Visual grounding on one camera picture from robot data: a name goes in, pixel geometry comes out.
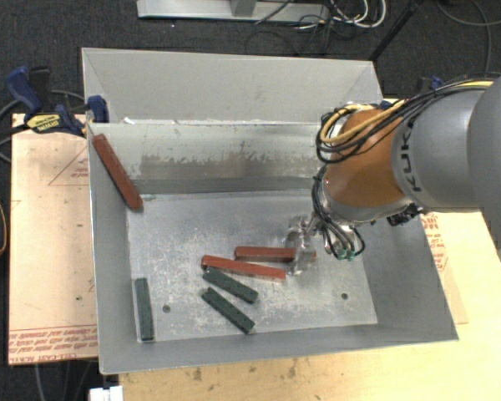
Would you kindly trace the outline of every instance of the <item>blue clamp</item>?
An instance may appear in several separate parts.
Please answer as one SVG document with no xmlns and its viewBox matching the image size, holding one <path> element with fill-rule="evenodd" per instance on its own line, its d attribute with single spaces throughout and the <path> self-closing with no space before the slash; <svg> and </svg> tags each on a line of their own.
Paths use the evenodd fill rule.
<svg viewBox="0 0 501 401">
<path fill-rule="evenodd" d="M 96 123 L 107 124 L 109 122 L 109 112 L 106 102 L 100 95 L 94 95 L 87 99 L 87 106 L 91 109 Z"/>
<path fill-rule="evenodd" d="M 19 67 L 8 74 L 6 85 L 12 96 L 29 108 L 30 114 L 41 111 L 43 103 L 28 82 L 28 69 L 26 67 Z"/>
<path fill-rule="evenodd" d="M 63 104 L 58 104 L 54 112 L 42 113 L 43 103 L 28 81 L 28 69 L 19 67 L 6 77 L 6 85 L 13 97 L 25 104 L 29 112 L 24 116 L 24 124 L 38 134 L 62 132 L 84 137 L 85 124 L 69 114 Z M 95 95 L 89 97 L 88 107 L 94 113 L 96 122 L 109 122 L 108 108 L 104 99 Z"/>
<path fill-rule="evenodd" d="M 441 80 L 439 77 L 437 76 L 431 76 L 431 89 L 432 90 L 436 90 L 438 89 L 440 86 L 443 85 L 443 80 Z"/>
</svg>

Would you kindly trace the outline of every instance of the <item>orange object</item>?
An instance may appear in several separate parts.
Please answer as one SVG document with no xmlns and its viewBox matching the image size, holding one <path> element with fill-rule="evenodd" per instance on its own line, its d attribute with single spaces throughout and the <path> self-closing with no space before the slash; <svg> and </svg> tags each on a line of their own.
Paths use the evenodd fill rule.
<svg viewBox="0 0 501 401">
<path fill-rule="evenodd" d="M 381 111 L 370 109 L 353 114 L 342 126 L 342 132 L 355 128 Z M 390 161 L 390 132 L 399 123 L 400 119 L 374 134 L 360 149 L 359 155 L 339 164 L 328 165 L 325 187 L 334 201 L 346 206 L 373 207 L 392 204 L 404 197 L 393 175 Z M 365 135 L 375 124 L 367 126 L 353 140 Z"/>
<path fill-rule="evenodd" d="M 132 210 L 138 210 L 143 206 L 143 199 L 136 190 L 132 180 L 124 170 L 123 165 L 120 163 L 119 158 L 115 154 L 110 143 L 106 139 L 104 134 L 95 135 L 91 140 L 94 149 L 100 156 L 102 163 L 104 164 L 106 170 L 109 172 L 109 176 L 114 181 L 117 189 L 119 189 L 120 194 L 123 196 L 126 205 L 128 205 Z"/>
<path fill-rule="evenodd" d="M 237 246 L 234 250 L 234 259 L 240 261 L 289 263 L 290 261 L 293 261 L 295 254 L 295 248 Z"/>
<path fill-rule="evenodd" d="M 277 281 L 284 281 L 286 279 L 286 271 L 276 267 L 250 264 L 216 256 L 203 256 L 200 265 L 203 268 L 208 266 L 215 267 L 222 271 L 237 273 L 246 277 L 262 277 Z"/>
</svg>

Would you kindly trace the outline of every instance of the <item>rectangular block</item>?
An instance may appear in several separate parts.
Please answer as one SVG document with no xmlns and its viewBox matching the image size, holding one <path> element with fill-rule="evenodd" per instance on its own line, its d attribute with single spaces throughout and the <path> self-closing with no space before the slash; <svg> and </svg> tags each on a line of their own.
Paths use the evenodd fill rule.
<svg viewBox="0 0 501 401">
<path fill-rule="evenodd" d="M 247 277 L 264 277 L 277 281 L 284 281 L 286 279 L 286 271 L 283 269 L 250 264 L 243 261 L 235 261 L 216 256 L 203 256 L 200 265 L 203 268 L 211 266 L 228 272 L 237 273 L 239 275 L 245 275 Z"/>
<path fill-rule="evenodd" d="M 201 297 L 245 334 L 248 334 L 254 328 L 255 324 L 249 317 L 213 288 L 208 288 Z"/>
<path fill-rule="evenodd" d="M 295 253 L 295 248 L 237 246 L 234 250 L 234 259 L 241 261 L 289 263 L 295 258 Z"/>
<path fill-rule="evenodd" d="M 138 210 L 143 206 L 143 199 L 135 188 L 132 180 L 124 170 L 119 158 L 115 154 L 111 144 L 108 142 L 104 134 L 95 135 L 92 139 L 94 149 L 100 156 L 102 163 L 109 175 L 123 196 L 126 205 L 132 210 Z"/>
<path fill-rule="evenodd" d="M 141 341 L 151 342 L 154 340 L 154 322 L 150 304 L 149 282 L 147 278 L 141 277 L 135 280 L 134 286 Z"/>
<path fill-rule="evenodd" d="M 234 278 L 219 272 L 213 267 L 206 267 L 202 277 L 230 294 L 245 300 L 247 303 L 254 303 L 258 298 L 258 291 L 242 284 Z"/>
</svg>

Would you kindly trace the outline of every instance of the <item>dark green bar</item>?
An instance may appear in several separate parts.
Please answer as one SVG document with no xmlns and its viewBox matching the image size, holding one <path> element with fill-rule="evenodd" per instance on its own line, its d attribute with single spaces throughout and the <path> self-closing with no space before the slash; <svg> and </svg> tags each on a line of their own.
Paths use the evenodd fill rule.
<svg viewBox="0 0 501 401">
<path fill-rule="evenodd" d="M 139 330 L 141 341 L 154 340 L 154 322 L 152 319 L 152 306 L 150 305 L 149 282 L 146 277 L 135 280 L 135 301 L 139 316 Z"/>
<path fill-rule="evenodd" d="M 206 267 L 202 277 L 230 294 L 239 297 L 241 300 L 245 300 L 247 303 L 252 304 L 258 298 L 258 291 L 253 290 L 247 285 L 243 285 L 241 282 L 213 267 Z"/>
<path fill-rule="evenodd" d="M 245 334 L 251 332 L 255 325 L 254 322 L 240 309 L 221 296 L 216 290 L 208 288 L 201 297 L 242 332 Z"/>
</svg>

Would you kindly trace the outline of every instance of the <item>red bar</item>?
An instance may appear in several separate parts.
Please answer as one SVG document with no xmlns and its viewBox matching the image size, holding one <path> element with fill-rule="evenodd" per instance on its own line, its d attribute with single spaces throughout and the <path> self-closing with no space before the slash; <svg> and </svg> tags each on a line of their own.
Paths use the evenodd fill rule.
<svg viewBox="0 0 501 401">
<path fill-rule="evenodd" d="M 119 158 L 115 154 L 108 140 L 104 134 L 95 135 L 91 140 L 94 149 L 100 156 L 102 163 L 109 172 L 109 176 L 114 181 L 120 194 L 123 196 L 126 205 L 131 209 L 137 210 L 143 206 L 143 199 L 139 192 L 135 189 L 134 184 L 123 165 L 120 163 Z"/>
<path fill-rule="evenodd" d="M 295 253 L 295 248 L 237 246 L 234 250 L 234 259 L 240 261 L 289 263 L 295 258 Z"/>
<path fill-rule="evenodd" d="M 282 269 L 230 260 L 228 258 L 203 256 L 200 265 L 203 268 L 211 266 L 223 271 L 245 275 L 246 277 L 264 277 L 266 279 L 275 279 L 279 281 L 284 281 L 286 279 L 286 272 Z"/>
</svg>

